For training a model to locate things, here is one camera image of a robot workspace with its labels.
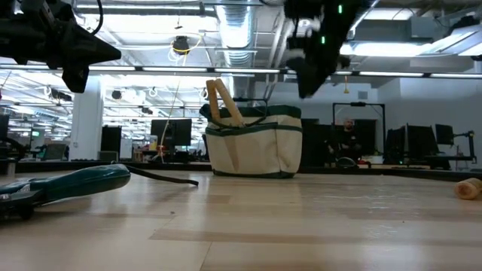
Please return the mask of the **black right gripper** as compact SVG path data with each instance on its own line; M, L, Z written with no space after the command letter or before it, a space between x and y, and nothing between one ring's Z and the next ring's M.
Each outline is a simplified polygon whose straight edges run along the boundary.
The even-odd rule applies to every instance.
M301 50L303 55L290 56L285 64L297 71L298 93L301 99L313 96L339 65L346 68L349 57L341 56L340 49L346 40L345 29L328 27L322 21L318 29L309 28L299 36L300 17L292 17L293 32L286 39L288 50Z

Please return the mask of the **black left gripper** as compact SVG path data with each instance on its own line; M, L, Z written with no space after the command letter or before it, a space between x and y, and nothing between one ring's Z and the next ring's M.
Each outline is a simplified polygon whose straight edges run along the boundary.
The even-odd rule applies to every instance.
M121 52L74 22L54 19L35 23L28 17L0 17L0 57L19 65L28 61L47 66L71 64L85 67L64 69L62 79L73 93L84 93L89 65L118 60Z

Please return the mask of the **beige green-trimmed gardening bag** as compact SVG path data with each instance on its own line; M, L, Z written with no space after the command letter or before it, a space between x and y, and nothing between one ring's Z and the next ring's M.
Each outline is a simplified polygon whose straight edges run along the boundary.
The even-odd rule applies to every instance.
M212 116L205 104L207 151L215 175L248 178L292 178L300 167L303 128L301 110L290 105L241 107L244 126L227 108Z

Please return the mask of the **teal-handled pruning shears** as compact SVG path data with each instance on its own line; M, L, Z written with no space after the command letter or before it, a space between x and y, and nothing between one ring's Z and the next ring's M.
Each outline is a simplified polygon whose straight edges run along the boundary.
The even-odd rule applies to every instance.
M130 177L126 166L109 164L46 178L24 178L0 185L0 218L17 215L23 220L29 220L38 206L118 189L128 184Z

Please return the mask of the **white building pillar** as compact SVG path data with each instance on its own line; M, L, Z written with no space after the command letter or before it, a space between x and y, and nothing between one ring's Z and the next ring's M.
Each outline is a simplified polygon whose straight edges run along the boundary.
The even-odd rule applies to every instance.
M75 94L70 160L95 160L101 148L105 89L100 75L89 76L84 93Z

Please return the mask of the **black partition panel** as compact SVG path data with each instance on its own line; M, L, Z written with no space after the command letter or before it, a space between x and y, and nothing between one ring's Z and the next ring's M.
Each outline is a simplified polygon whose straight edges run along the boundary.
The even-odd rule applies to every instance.
M302 167L325 167L331 162L332 154L328 150L331 137L331 125L320 124L318 119L301 120L302 135Z

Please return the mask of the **person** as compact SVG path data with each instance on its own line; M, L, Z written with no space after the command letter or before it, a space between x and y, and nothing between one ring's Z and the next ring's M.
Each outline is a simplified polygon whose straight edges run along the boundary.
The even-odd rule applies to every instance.
M345 119L342 126L333 126L328 140L328 152L336 162L342 160L345 163L350 160L357 166L361 150L353 119Z

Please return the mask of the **black cabinet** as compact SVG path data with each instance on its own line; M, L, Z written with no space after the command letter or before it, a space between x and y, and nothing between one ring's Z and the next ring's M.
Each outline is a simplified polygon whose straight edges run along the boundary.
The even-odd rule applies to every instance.
M102 161L119 160L121 149L121 127L120 126L104 126L102 128L101 149L99 159Z

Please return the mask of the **grey rounded object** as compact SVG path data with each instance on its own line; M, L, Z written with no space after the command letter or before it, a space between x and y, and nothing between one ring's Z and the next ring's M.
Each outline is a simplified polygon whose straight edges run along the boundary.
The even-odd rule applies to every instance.
M349 157L339 157L336 161L336 167L342 169L358 168L358 164Z

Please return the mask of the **long LED light bar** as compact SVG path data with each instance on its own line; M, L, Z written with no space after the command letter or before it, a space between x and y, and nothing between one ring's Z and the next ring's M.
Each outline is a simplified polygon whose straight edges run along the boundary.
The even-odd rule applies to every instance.
M94 65L92 72L141 72L141 73L209 73L209 74L252 74L252 75L295 75L289 69L251 69L251 68L216 68L192 66L128 66L128 65ZM431 73L431 72L376 72L341 70L333 76L355 77L383 77L383 78L431 78L431 79L460 79L482 80L482 73Z

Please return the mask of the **large black monitor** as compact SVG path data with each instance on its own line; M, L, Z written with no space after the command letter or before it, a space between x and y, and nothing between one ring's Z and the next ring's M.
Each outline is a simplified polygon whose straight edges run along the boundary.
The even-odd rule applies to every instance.
M438 144L431 126L407 125L407 156L422 161L439 154Z

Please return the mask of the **small black monitor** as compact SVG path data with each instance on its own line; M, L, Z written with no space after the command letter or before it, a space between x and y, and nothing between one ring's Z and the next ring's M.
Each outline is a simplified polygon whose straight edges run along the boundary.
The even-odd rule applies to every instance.
M450 125L436 124L436 141L439 145L453 145L454 134L453 127Z

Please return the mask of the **black rig frame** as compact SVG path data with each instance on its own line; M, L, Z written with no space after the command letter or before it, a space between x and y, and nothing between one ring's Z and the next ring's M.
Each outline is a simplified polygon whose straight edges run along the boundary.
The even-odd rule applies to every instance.
M383 140L383 145L385 144L385 140L386 140L386 117L385 117L385 105L384 104L366 103L366 102L350 102L350 103L336 102L336 103L333 103L332 104L332 120L333 120L333 123L331 125L331 130L332 130L333 126L337 126L335 124L335 120L336 120L335 108L336 108L337 105L347 105L347 106L350 106L350 107L370 106L376 113L377 113L377 110L374 109L374 106L380 107L382 109L382 113L380 114L380 116L382 118L382 140ZM361 158L362 158L362 156L364 154L368 154L368 151L370 151L370 155L372 155L372 154L375 153L375 151L377 149L376 149L376 144L375 144L375 138L373 138L373 143L368 144L367 137L366 137L367 133L361 131L359 128L360 128L360 126L356 126L356 124L355 124L355 132L358 134L358 142L362 146L361 147Z

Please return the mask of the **silver ventilation duct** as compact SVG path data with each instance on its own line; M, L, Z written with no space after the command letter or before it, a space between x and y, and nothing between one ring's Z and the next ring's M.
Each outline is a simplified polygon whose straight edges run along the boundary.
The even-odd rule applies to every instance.
M249 67L253 64L253 27L255 8L249 5L217 5L219 35L228 67Z

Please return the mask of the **black table edge rail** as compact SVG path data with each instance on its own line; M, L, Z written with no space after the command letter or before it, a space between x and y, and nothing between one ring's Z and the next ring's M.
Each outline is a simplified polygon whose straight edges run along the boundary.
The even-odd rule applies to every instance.
M60 172L76 169L83 169L90 166L103 166L108 162L101 161L75 161L75 162L18 162L15 167L16 173L32 172ZM190 163L190 164L156 164L156 163L126 163L127 166L136 167L143 170L160 171L187 171L187 172L211 172L209 164ZM482 172L452 172L444 170L414 169L414 168L360 168L360 169L338 169L322 167L300 167L299 174L317 175L385 175L398 176L405 178L421 178L439 181L458 182L468 178L477 178L482 181Z

